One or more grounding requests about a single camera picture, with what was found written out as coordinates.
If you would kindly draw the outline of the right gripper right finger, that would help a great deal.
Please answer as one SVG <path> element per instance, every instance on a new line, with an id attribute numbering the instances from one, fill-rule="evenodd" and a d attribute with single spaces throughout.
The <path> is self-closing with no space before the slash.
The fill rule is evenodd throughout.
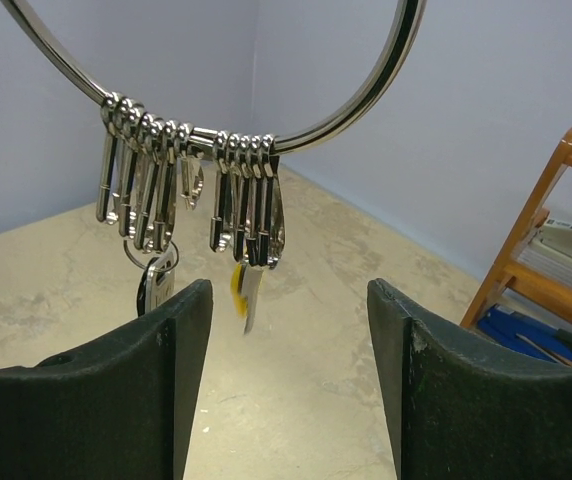
<path id="1" fill-rule="evenodd" d="M 572 367 L 492 343 L 383 279 L 371 341 L 400 479 L 572 479 Z"/>

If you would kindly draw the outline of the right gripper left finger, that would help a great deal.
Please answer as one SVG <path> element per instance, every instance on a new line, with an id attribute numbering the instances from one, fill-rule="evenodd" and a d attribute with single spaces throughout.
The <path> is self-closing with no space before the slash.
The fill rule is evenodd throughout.
<path id="1" fill-rule="evenodd" d="M 0 479 L 180 479 L 213 313 L 199 279 L 33 367 L 0 369 Z"/>

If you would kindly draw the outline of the key with yellow tag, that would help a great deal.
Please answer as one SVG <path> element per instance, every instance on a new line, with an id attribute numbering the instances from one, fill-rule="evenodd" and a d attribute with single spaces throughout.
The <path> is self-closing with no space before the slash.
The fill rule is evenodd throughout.
<path id="1" fill-rule="evenodd" d="M 235 267 L 231 277 L 231 297 L 237 315 L 245 321 L 245 335 L 249 334 L 254 326 L 263 273 L 262 268 L 242 262 Z"/>

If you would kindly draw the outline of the large metal keyring with clips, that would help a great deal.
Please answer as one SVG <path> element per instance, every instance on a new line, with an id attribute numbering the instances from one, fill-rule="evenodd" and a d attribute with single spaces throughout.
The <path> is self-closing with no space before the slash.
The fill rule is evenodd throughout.
<path id="1" fill-rule="evenodd" d="M 52 34 L 26 1 L 4 4 L 51 64 L 100 108 L 105 128 L 96 219 L 116 224 L 125 250 L 162 253 L 172 246 L 177 198 L 196 207 L 202 164 L 219 174 L 209 246 L 232 248 L 241 262 L 275 268 L 285 245 L 279 159 L 320 145 L 356 123 L 399 73 L 419 30 L 425 4 L 400 1 L 386 43 L 367 79 L 334 113 L 301 132 L 247 136 L 165 120 L 139 101 L 104 88 Z"/>

